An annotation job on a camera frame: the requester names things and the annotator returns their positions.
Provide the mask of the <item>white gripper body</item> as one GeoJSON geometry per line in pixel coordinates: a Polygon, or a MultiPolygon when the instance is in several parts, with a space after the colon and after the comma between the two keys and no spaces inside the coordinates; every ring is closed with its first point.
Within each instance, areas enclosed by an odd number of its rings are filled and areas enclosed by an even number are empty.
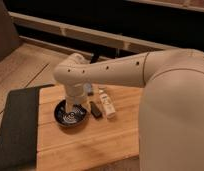
{"type": "Polygon", "coordinates": [[[83,84],[65,85],[66,108],[71,109],[74,105],[85,105],[87,95],[83,84]]]}

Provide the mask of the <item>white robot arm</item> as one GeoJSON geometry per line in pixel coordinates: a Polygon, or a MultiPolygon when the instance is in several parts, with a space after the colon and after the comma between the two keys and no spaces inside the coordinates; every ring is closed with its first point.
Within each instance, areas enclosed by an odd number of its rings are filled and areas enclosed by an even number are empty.
{"type": "Polygon", "coordinates": [[[178,48],[93,64],[74,53],[54,78],[78,104],[86,82],[141,87],[140,171],[204,171],[204,52],[178,48]]]}

